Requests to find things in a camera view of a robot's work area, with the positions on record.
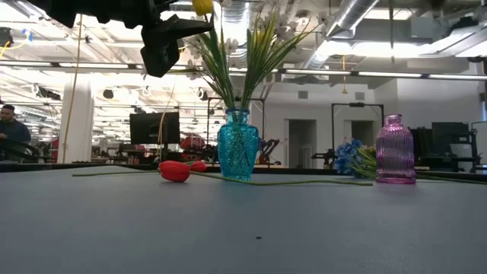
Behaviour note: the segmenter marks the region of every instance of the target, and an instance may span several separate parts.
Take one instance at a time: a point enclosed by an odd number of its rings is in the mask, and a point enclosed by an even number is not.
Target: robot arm
[[[167,21],[161,12],[178,0],[28,0],[42,8],[51,18],[66,27],[73,27],[76,14],[95,16],[105,24],[122,21],[129,29],[142,25],[144,47],[141,49],[147,73],[162,77],[180,58],[177,40],[213,30],[211,23],[179,19],[173,15]]]

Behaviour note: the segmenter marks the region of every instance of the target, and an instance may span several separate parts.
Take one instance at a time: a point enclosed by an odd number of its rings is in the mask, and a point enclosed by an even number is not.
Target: doorway
[[[316,168],[311,156],[317,150],[317,121],[307,119],[289,120],[289,168]]]
[[[352,138],[360,140],[363,145],[374,146],[374,122],[373,121],[351,121]]]

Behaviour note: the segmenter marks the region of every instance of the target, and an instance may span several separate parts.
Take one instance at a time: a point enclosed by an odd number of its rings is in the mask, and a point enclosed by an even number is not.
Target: tabletop
[[[0,273],[487,272],[487,186],[71,177],[124,170],[0,174]]]

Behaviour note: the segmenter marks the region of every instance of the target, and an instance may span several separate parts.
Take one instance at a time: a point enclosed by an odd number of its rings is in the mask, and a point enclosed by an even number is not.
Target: vase
[[[226,110],[227,124],[218,131],[218,160],[224,177],[250,180],[259,151],[259,130],[247,125],[249,110]]]
[[[386,125],[377,136],[378,183],[414,184],[414,146],[411,132],[401,125],[402,115],[386,117]]]

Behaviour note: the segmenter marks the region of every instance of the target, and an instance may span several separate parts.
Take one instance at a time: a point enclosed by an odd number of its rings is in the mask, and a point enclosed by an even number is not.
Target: red tulip
[[[184,183],[189,177],[189,165],[176,161],[165,161],[159,164],[164,179],[175,183]]]
[[[201,161],[192,163],[190,167],[191,167],[191,171],[196,171],[196,172],[205,172],[206,170],[206,164]]]

